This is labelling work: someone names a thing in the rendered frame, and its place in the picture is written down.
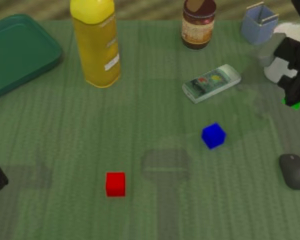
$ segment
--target red cube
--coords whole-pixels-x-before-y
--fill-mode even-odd
[[[105,179],[107,197],[124,197],[126,195],[126,175],[124,172],[107,172]]]

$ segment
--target gray object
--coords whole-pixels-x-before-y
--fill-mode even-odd
[[[268,41],[279,21],[279,15],[271,11],[264,2],[247,7],[242,20],[241,34],[253,45]]]
[[[283,154],[279,164],[286,185],[294,190],[300,190],[300,157],[295,154]]]
[[[275,33],[258,51],[257,59],[261,67],[269,67],[275,60],[275,51],[280,43],[287,37],[285,33]]]

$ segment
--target table surface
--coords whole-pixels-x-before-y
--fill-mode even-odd
[[[0,98],[0,240],[300,240],[300,191],[279,170],[300,155],[300,109],[254,60],[240,22],[207,48],[183,46],[179,21],[120,21],[122,77],[84,81],[70,21],[42,22],[64,62]],[[222,64],[242,82],[191,103],[184,82]],[[201,130],[218,122],[224,145]],[[125,198],[105,196],[123,171]]]

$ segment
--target light blue basket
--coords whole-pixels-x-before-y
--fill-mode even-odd
[[[271,38],[278,21],[279,15],[259,2],[246,8],[241,34],[250,44],[262,44]]]

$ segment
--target background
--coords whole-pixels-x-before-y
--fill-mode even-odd
[[[124,20],[179,19],[184,0],[114,0],[116,14]],[[70,17],[70,0],[0,0],[0,19],[24,13],[36,20],[61,20]],[[216,0],[218,19],[241,19],[246,7],[261,1]],[[290,0],[265,0],[265,4],[284,21],[299,22]]]

